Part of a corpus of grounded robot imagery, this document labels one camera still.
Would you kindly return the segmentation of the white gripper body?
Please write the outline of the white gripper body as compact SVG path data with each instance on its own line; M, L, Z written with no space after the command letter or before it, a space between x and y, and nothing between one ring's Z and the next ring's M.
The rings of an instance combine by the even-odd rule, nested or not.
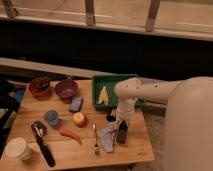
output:
M122 119L129 121L135 112L136 98L119 99L116 114Z

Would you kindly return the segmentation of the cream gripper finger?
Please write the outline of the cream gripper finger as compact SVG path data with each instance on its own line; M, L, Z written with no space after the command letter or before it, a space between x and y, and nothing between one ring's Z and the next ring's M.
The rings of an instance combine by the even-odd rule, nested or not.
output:
M115 135L114 135L114 140L113 140L113 144L116 144L116 137L117 137L117 133L118 133L118 129L119 129L119 125L120 125L121 119L119 117L116 118L116 129L115 129Z
M129 129L132 128L132 125L133 125L133 115L129 115L128 116L128 118L127 118L127 125L128 125Z

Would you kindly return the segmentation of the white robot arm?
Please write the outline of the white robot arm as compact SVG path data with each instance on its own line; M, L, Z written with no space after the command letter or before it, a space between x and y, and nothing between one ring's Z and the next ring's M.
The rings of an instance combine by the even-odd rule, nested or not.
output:
M149 84L133 77L118 82L114 92L124 119L138 99L166 106L164 171L213 171L213 77Z

